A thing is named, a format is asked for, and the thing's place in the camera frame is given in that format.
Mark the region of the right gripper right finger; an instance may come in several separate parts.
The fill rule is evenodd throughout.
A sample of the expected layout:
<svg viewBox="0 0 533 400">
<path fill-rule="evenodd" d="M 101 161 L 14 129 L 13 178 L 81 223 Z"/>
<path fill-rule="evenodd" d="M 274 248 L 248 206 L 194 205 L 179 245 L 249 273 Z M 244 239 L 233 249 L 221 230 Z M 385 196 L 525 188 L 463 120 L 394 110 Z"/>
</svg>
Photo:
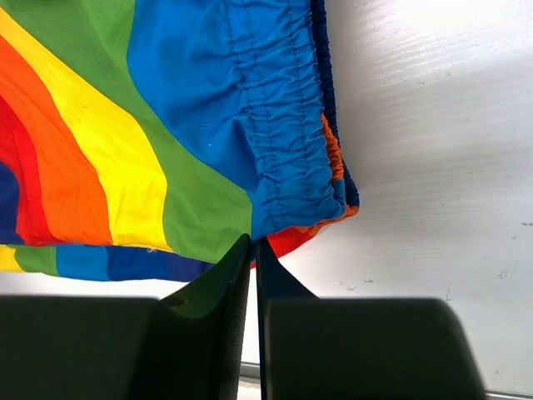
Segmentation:
<svg viewBox="0 0 533 400">
<path fill-rule="evenodd" d="M 482 399 L 463 327 L 437 298 L 321 298 L 256 248 L 262 397 Z"/>
</svg>

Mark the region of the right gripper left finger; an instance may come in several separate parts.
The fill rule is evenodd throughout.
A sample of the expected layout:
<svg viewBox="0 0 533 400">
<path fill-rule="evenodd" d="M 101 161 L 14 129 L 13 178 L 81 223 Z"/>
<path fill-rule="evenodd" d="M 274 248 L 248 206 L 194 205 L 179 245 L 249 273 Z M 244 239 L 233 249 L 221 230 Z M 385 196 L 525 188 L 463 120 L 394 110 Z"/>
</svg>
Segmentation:
<svg viewBox="0 0 533 400">
<path fill-rule="evenodd" d="M 2 297 L 2 398 L 236 398 L 250 258 L 243 235 L 163 299 Z"/>
</svg>

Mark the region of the rainbow striped shorts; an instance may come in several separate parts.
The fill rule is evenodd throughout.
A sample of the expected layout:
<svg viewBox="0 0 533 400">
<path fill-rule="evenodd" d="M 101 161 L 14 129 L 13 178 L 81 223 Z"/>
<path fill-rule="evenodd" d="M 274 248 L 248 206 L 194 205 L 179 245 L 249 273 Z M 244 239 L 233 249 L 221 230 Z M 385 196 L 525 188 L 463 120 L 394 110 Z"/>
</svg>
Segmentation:
<svg viewBox="0 0 533 400">
<path fill-rule="evenodd" d="M 189 282 L 358 209 L 324 2 L 2 2 L 4 272 Z"/>
</svg>

